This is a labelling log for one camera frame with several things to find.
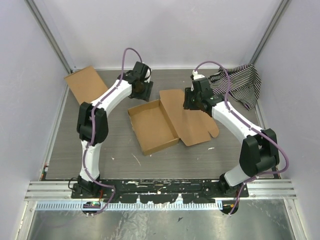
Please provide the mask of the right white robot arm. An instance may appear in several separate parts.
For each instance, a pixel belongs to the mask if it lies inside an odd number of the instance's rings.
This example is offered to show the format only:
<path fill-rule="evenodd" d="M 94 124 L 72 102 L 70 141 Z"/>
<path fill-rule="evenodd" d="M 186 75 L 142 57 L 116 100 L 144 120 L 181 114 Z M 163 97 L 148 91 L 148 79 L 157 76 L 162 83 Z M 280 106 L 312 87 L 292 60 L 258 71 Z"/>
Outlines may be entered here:
<path fill-rule="evenodd" d="M 185 110 L 201 110 L 222 123 L 241 143 L 238 165 L 219 177 L 218 188 L 225 197 L 232 197 L 238 186 L 252 177 L 274 168 L 280 162 L 276 133 L 251 123 L 225 102 L 221 94 L 214 94 L 204 75 L 191 77 L 191 87 L 184 90 Z"/>

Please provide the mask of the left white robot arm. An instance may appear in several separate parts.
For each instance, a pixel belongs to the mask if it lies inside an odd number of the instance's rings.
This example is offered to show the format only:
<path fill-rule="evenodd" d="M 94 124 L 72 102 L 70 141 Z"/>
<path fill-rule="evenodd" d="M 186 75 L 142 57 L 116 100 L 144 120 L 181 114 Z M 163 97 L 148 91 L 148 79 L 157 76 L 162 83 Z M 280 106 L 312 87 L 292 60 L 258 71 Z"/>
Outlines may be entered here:
<path fill-rule="evenodd" d="M 99 160 L 102 143 L 109 134 L 108 116 L 125 98 L 149 101 L 152 69 L 137 61 L 122 72 L 114 84 L 92 102 L 79 107 L 76 131 L 82 146 L 81 170 L 72 191 L 81 197 L 96 198 L 105 187 L 100 183 Z"/>

